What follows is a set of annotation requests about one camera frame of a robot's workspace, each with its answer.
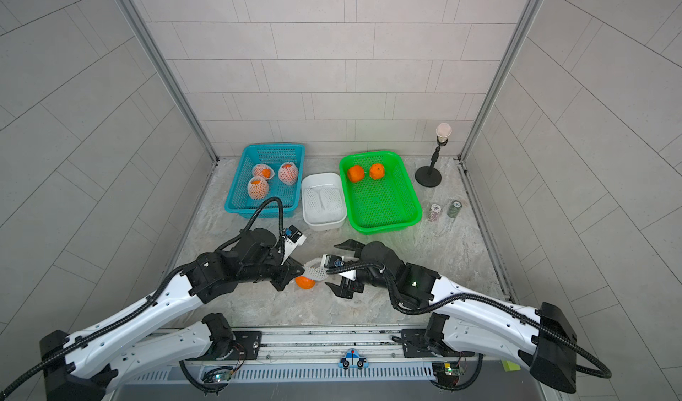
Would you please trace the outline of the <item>netted orange front corner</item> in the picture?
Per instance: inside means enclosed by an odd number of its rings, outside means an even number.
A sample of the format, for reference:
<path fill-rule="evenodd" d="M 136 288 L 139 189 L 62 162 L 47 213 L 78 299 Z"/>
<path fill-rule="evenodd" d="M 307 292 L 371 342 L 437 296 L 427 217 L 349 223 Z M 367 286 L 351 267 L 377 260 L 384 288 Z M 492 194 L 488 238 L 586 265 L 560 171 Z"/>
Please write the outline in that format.
<path fill-rule="evenodd" d="M 302 288 L 304 290 L 310 290 L 316 284 L 315 280 L 311 280 L 310 278 L 307 278 L 304 276 L 300 276 L 300 277 L 295 278 L 295 282 L 300 288 Z"/>

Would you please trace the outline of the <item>white foam net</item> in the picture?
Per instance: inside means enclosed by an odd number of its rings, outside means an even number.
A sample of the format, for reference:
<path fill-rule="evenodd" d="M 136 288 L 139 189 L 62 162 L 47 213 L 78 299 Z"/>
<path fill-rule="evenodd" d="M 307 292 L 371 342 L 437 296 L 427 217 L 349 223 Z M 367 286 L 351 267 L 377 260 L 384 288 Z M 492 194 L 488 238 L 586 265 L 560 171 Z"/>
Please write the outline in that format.
<path fill-rule="evenodd" d="M 330 275 L 328 275 L 327 268 L 325 267 L 325 259 L 317 257 L 307 262 L 304 265 L 303 276 L 316 282 L 326 280 Z"/>
<path fill-rule="evenodd" d="M 316 216 L 320 216 L 324 210 L 323 204 L 321 203 L 321 196 L 317 189 L 307 188 L 303 193 L 305 212 L 307 215 L 313 219 Z"/>
<path fill-rule="evenodd" d="M 331 215 L 331 220 L 339 220 L 344 214 L 345 206 L 341 191 L 336 187 L 325 187 L 321 189 L 321 203 L 325 213 Z"/>

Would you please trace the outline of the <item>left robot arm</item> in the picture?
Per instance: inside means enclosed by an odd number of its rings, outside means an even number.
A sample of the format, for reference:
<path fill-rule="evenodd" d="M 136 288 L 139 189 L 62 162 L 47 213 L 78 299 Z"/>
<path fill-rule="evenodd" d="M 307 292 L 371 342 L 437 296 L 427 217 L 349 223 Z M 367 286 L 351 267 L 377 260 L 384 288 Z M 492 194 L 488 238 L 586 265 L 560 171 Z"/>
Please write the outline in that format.
<path fill-rule="evenodd" d="M 282 291 L 302 276 L 302 264 L 291 258 L 289 242 L 303 234 L 279 223 L 272 233 L 253 225 L 270 204 L 284 219 L 282 200 L 264 200 L 240 232 L 213 251 L 170 271 L 158 288 L 128 308 L 82 331 L 54 331 L 40 342 L 41 361 L 1 390 L 7 400 L 26 381 L 44 376 L 50 400 L 101 400 L 124 377 L 143 373 L 156 363 L 199 358 L 208 351 L 221 357 L 231 350 L 234 337 L 227 319 L 211 314 L 187 330 L 147 343 L 149 353 L 138 353 L 140 341 L 185 313 L 234 292 L 241 283 L 270 282 Z"/>

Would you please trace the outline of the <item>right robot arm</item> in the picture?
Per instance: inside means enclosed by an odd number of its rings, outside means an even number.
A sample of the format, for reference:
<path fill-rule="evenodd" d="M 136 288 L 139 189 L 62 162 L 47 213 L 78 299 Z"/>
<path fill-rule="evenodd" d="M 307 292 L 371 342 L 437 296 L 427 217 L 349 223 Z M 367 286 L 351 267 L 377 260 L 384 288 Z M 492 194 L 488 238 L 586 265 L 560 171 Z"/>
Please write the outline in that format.
<path fill-rule="evenodd" d="M 348 239 L 339 248 L 352 256 L 324 255 L 323 269 L 342 280 L 335 296 L 350 299 L 365 286 L 387 290 L 394 310 L 429 318 L 424 338 L 437 356 L 461 351 L 509 360 L 540 383 L 568 394 L 577 391 L 577 374 L 609 379 L 611 370 L 577 343 L 564 312 L 543 303 L 534 308 L 485 296 L 422 265 L 404 262 L 379 241 Z"/>

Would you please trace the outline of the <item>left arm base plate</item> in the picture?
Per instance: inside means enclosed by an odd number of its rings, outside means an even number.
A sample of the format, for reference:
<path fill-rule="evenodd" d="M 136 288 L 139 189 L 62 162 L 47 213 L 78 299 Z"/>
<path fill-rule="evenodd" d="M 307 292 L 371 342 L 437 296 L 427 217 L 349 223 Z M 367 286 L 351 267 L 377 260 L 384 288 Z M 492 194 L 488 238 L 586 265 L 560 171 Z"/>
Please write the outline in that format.
<path fill-rule="evenodd" d="M 261 331 L 236 331 L 234 340 L 225 349 L 216 349 L 216 361 L 252 361 L 259 356 L 263 333 Z"/>

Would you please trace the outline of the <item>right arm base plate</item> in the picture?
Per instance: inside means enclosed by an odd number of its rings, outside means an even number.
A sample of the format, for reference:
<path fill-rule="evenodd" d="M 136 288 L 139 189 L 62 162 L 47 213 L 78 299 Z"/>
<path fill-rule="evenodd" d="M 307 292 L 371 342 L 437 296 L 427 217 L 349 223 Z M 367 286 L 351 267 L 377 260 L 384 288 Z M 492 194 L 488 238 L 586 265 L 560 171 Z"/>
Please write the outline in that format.
<path fill-rule="evenodd" d="M 405 358 L 476 358 L 472 351 L 453 351 L 442 342 L 428 339 L 425 328 L 403 328 L 392 341 L 402 348 Z"/>

